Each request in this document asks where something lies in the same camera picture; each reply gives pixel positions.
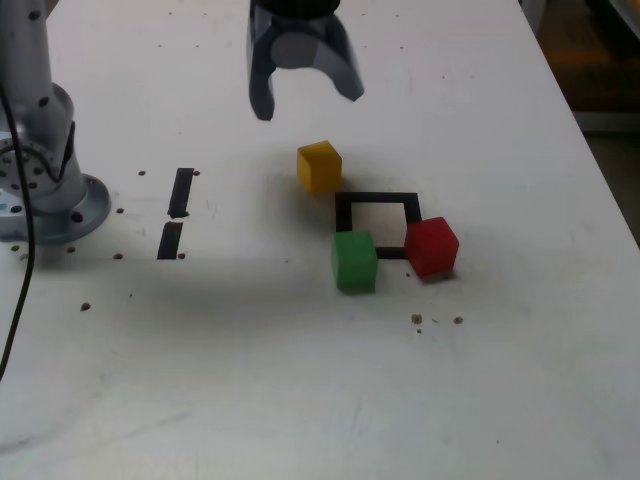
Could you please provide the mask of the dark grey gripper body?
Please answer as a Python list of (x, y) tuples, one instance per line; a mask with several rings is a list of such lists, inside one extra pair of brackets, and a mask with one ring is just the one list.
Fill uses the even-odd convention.
[(258, 20), (258, 23), (263, 30), (269, 28), (278, 33), (296, 32), (324, 37), (327, 35), (329, 26), (333, 20), (333, 15), (308, 20), (267, 15), (262, 16)]

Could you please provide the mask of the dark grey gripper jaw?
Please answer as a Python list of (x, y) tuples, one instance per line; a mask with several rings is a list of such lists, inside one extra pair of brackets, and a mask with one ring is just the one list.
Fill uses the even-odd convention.
[(275, 101), (271, 75), (277, 66), (271, 56), (274, 41), (282, 29), (273, 25), (275, 16), (263, 8), (250, 8), (247, 27), (247, 69), (249, 100), (259, 120), (273, 118)]

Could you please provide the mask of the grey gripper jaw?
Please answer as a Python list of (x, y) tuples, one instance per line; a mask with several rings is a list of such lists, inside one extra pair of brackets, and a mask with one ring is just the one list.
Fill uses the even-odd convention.
[(324, 37), (281, 33), (274, 41), (271, 56), (280, 69), (315, 69), (324, 73), (340, 95), (355, 102), (364, 94), (364, 85), (346, 30), (333, 16)]

